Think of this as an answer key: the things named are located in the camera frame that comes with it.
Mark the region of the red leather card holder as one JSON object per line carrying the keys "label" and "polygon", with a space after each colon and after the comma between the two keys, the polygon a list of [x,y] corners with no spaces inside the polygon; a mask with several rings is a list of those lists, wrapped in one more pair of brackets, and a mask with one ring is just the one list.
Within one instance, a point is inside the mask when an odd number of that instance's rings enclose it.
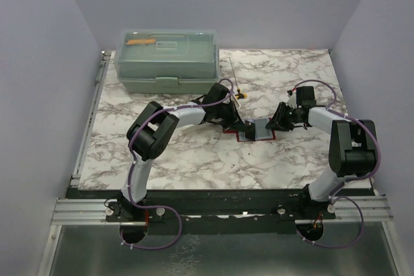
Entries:
{"label": "red leather card holder", "polygon": [[260,141],[271,141],[276,139],[276,134],[272,129],[267,129],[266,124],[268,123],[269,118],[256,118],[256,119],[245,119],[244,123],[248,122],[249,125],[253,125],[254,139],[251,140],[246,136],[245,132],[236,131],[236,130],[225,130],[225,134],[235,134],[236,140],[238,142],[260,142]]}

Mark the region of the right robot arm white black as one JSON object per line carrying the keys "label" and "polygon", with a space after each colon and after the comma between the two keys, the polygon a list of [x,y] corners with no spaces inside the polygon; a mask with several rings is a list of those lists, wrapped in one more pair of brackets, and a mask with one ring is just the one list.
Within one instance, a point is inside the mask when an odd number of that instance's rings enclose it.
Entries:
{"label": "right robot arm white black", "polygon": [[357,120],[317,104],[313,86],[295,86],[289,101],[279,103],[267,129],[288,132],[298,127],[317,127],[330,135],[328,163],[324,172],[307,184],[295,210],[306,219],[326,210],[349,182],[370,178],[380,165],[375,124]]}

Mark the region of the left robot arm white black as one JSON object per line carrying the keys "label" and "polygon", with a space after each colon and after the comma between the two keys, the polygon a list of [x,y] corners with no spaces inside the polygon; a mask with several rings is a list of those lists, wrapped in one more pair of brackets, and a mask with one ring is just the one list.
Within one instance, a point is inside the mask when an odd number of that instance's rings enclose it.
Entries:
{"label": "left robot arm white black", "polygon": [[149,102],[127,131],[128,149],[133,157],[131,168],[117,199],[119,215],[130,221],[138,220],[144,210],[147,181],[153,162],[166,149],[176,129],[189,125],[214,123],[225,131],[242,132],[246,138],[256,139],[256,126],[243,121],[231,97],[234,87],[214,83],[207,94],[187,104],[162,106]]}

